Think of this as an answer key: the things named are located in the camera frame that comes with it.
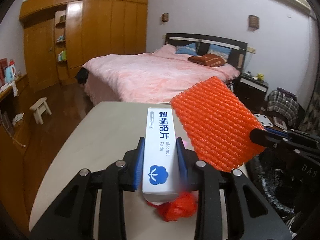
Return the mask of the orange foam net sheet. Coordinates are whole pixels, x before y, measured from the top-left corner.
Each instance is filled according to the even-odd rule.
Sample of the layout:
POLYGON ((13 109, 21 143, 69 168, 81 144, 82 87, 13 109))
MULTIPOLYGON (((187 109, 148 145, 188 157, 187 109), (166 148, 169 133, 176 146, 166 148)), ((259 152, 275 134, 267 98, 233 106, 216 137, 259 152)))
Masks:
POLYGON ((218 77, 188 88, 170 104, 197 156, 219 171, 231 172, 265 150, 249 138, 263 125, 218 77))

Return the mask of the red plastic bag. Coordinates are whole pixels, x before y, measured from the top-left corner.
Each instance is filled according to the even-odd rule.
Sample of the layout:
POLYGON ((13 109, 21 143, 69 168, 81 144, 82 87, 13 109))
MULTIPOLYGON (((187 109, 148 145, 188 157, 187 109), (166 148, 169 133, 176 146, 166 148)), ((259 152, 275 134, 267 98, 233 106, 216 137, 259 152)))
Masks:
POLYGON ((182 192, 174 201, 162 204, 146 202, 156 209, 157 214, 165 222, 175 222, 180 218, 189 218, 197 212, 197 201, 193 193, 182 192))

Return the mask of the white alcohol pads box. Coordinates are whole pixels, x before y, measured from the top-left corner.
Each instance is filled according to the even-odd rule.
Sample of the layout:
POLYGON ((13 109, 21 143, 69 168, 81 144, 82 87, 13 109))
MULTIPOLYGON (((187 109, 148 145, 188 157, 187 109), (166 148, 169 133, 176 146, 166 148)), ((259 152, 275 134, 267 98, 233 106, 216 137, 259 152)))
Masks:
POLYGON ((173 201, 180 191, 180 173, 172 109, 149 108, 143 158, 142 193, 148 202, 173 201))

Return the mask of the white bathroom scale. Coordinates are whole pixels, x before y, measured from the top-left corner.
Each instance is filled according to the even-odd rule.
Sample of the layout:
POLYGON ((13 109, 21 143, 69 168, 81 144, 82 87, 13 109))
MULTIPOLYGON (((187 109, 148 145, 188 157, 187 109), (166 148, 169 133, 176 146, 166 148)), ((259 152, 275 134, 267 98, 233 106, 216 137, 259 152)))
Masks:
POLYGON ((254 116, 264 127, 273 127, 272 121, 266 115, 254 113, 254 116))

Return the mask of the book on floor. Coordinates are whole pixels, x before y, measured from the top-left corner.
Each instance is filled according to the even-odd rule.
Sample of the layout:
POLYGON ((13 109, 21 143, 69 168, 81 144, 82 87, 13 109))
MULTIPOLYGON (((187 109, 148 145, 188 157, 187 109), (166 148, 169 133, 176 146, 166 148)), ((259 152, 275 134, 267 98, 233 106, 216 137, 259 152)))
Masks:
POLYGON ((281 120, 280 118, 274 116, 273 121, 274 121, 274 125, 277 126, 278 128, 280 128, 282 130, 287 130, 286 123, 283 120, 281 120))

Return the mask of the plaid cloth on chair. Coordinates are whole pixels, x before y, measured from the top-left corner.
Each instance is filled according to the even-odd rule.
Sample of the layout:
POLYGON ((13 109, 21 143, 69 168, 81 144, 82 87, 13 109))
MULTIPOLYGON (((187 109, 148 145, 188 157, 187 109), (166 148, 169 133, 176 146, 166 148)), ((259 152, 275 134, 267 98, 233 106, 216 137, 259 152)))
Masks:
POLYGON ((286 118, 289 126, 297 124, 299 104, 292 97, 279 90, 273 90, 267 97, 267 112, 276 112, 286 118))

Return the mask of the black white nightstand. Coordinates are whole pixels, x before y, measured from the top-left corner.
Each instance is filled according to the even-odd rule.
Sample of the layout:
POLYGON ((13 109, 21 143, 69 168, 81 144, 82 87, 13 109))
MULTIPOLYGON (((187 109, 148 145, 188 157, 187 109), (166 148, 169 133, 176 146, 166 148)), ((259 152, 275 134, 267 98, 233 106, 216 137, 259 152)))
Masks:
POLYGON ((234 94, 252 111, 259 112, 268 91, 268 83, 242 74, 234 84, 234 94))

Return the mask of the beige table cloth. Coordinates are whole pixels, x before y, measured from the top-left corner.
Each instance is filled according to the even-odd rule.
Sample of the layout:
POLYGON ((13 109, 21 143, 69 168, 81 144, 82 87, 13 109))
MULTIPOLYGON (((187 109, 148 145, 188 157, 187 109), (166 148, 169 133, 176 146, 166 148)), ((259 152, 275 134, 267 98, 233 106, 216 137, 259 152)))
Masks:
MULTIPOLYGON (((67 139, 50 165, 30 215, 33 228, 44 211, 82 168, 104 170, 136 148, 145 135, 151 104, 102 102, 95 106, 67 139)), ((124 193, 127 239, 193 239, 196 218, 164 222, 139 191, 124 193)))

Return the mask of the white crumpled paper on desk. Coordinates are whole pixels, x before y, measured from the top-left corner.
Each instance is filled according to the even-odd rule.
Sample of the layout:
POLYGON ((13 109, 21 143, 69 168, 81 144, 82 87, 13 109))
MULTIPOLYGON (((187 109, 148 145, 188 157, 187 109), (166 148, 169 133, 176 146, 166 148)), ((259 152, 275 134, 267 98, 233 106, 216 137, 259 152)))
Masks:
POLYGON ((13 120, 12 120, 12 125, 15 126, 17 123, 19 123, 20 121, 23 120, 23 117, 24 117, 24 113, 19 113, 17 114, 13 120))

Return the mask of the small white wooden stool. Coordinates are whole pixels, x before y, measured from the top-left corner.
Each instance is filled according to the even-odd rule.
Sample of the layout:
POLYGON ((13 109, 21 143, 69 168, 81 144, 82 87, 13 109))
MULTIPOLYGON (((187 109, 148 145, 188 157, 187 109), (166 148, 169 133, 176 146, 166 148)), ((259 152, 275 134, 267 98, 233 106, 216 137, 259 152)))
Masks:
POLYGON ((43 113, 52 115, 52 111, 47 103, 47 97, 40 98, 29 109, 33 112, 33 116, 37 124, 43 124, 43 113))

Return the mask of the black cloth at bed corner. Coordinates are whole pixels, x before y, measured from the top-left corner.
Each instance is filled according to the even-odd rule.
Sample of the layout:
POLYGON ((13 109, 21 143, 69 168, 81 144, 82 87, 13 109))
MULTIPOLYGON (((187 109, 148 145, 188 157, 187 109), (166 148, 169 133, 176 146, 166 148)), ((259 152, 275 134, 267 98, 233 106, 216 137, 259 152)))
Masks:
POLYGON ((75 76, 77 83, 80 85, 85 85, 88 79, 88 75, 89 71, 86 68, 81 67, 75 76))

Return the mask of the blue electric kettle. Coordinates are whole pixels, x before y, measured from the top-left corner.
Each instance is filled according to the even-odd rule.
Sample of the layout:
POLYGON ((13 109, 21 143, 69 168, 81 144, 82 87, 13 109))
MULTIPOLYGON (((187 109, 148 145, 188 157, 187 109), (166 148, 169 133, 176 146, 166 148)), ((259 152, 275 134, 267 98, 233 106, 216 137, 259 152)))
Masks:
POLYGON ((12 64, 5 69, 5 82, 11 83, 15 81, 16 68, 15 65, 12 64))

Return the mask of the wooden wardrobe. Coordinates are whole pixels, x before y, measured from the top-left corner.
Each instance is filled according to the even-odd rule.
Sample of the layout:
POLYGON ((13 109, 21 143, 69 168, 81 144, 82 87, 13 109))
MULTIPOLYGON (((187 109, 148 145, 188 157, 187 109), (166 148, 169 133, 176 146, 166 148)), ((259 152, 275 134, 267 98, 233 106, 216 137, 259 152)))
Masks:
POLYGON ((148 0, 26 0, 24 59, 34 91, 68 84, 88 60, 146 50, 148 0))

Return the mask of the right wall lamp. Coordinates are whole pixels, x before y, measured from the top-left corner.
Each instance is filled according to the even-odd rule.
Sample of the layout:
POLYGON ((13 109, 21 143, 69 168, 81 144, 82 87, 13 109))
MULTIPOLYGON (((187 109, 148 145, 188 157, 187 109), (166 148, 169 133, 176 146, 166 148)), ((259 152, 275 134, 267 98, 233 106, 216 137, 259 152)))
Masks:
POLYGON ((248 26, 251 29, 258 30, 259 29, 259 17, 255 15, 248 16, 248 26))

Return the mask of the left wall lamp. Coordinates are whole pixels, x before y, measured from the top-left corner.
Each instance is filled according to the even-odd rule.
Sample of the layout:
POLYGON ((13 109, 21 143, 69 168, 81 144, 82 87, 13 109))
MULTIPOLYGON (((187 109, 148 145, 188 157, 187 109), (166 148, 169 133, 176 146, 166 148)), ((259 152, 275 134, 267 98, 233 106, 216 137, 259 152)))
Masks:
POLYGON ((168 13, 163 13, 161 15, 161 21, 162 21, 162 23, 167 23, 169 21, 169 14, 168 13))

